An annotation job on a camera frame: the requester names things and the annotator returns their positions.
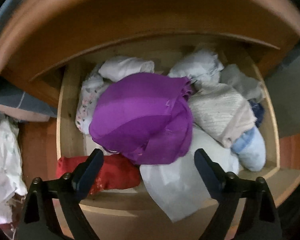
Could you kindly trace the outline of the beige knit garment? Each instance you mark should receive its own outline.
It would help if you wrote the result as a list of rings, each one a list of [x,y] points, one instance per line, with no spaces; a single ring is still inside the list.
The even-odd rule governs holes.
[[[218,141],[230,148],[255,125],[256,117],[249,102],[229,85],[205,84],[188,100],[194,122]]]

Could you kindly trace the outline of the blue checked cloth cover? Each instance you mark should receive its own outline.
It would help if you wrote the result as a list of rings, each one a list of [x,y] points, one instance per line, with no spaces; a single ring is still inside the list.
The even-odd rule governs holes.
[[[0,0],[0,35],[8,20],[24,0]],[[50,118],[57,116],[57,109],[17,88],[0,77],[0,106],[11,107],[12,113],[18,110],[43,114]]]

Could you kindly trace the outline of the red folded underwear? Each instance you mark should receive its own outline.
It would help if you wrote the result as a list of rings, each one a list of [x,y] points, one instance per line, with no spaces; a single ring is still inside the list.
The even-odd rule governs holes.
[[[66,172],[75,168],[88,159],[87,156],[61,157],[57,162],[56,176],[60,178]],[[121,154],[104,156],[103,166],[98,173],[89,194],[97,194],[104,190],[125,190],[139,186],[141,175],[139,168]]]

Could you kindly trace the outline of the white plastic-like cloth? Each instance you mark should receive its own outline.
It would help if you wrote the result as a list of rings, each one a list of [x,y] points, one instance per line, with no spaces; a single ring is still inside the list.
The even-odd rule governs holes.
[[[140,166],[145,188],[172,222],[192,215],[210,198],[194,164],[195,151],[200,148],[224,171],[239,173],[238,156],[198,127],[193,127],[192,142],[185,156],[168,165]]]

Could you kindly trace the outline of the pale grey crumpled garment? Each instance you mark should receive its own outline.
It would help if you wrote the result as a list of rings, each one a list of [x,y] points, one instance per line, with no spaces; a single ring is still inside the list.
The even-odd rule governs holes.
[[[201,49],[185,56],[175,63],[168,73],[169,77],[187,77],[190,83],[219,83],[224,65],[216,52]]]

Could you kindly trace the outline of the purple bra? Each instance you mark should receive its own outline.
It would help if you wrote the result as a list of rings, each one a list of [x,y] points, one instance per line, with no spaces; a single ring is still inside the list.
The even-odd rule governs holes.
[[[100,96],[89,133],[110,153],[136,165],[171,164],[187,154],[193,130],[187,77],[133,74]]]

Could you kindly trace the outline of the white floral bedding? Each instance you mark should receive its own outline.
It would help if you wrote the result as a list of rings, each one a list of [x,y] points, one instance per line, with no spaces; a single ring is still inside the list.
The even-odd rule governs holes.
[[[18,146],[19,128],[0,112],[0,224],[12,223],[12,198],[27,195],[22,157]]]

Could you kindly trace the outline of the navy blue garment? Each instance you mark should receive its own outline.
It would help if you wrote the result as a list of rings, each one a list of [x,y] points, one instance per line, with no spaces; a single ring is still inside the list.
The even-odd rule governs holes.
[[[261,103],[257,103],[254,100],[249,100],[249,104],[256,117],[255,125],[259,128],[264,120],[265,109]]]

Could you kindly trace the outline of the floral white underwear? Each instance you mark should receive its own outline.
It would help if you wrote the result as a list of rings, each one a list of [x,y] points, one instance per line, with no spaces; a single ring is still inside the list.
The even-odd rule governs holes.
[[[83,134],[89,134],[89,126],[92,122],[97,102],[102,93],[110,86],[110,83],[104,81],[99,74],[100,68],[101,64],[97,64],[82,82],[75,124]]]

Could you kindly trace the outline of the wooden drawer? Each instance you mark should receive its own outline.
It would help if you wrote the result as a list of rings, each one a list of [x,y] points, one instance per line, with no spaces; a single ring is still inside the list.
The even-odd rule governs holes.
[[[244,43],[228,37],[199,34],[178,34],[137,38],[89,49],[70,61],[62,81],[57,113],[57,155],[76,157],[92,152],[96,144],[83,135],[75,125],[79,91],[86,75],[95,64],[122,55],[140,57],[155,62],[158,73],[166,74],[180,59],[196,49],[216,51],[223,64],[235,63],[247,76],[261,80],[258,67],[243,48]],[[269,96],[262,102],[265,118],[260,132],[265,140],[267,161],[260,172],[242,170],[244,179],[266,179],[275,204],[281,204],[299,185],[300,170],[282,169],[280,146],[274,108]],[[162,214],[143,185],[123,191],[105,191],[81,202],[81,208],[90,215],[140,217],[150,213]]]

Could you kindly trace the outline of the light blue garment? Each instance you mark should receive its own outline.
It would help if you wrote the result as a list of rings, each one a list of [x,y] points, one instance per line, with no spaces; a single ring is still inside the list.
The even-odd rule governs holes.
[[[238,156],[241,165],[252,172],[259,172],[265,166],[265,141],[256,126],[244,132],[233,143],[231,150]]]

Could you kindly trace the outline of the white rolled garment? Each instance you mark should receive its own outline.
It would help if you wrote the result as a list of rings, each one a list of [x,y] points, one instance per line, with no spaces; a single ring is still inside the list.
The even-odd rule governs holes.
[[[116,56],[102,64],[98,73],[105,79],[117,82],[136,73],[153,73],[155,63],[138,57]]]

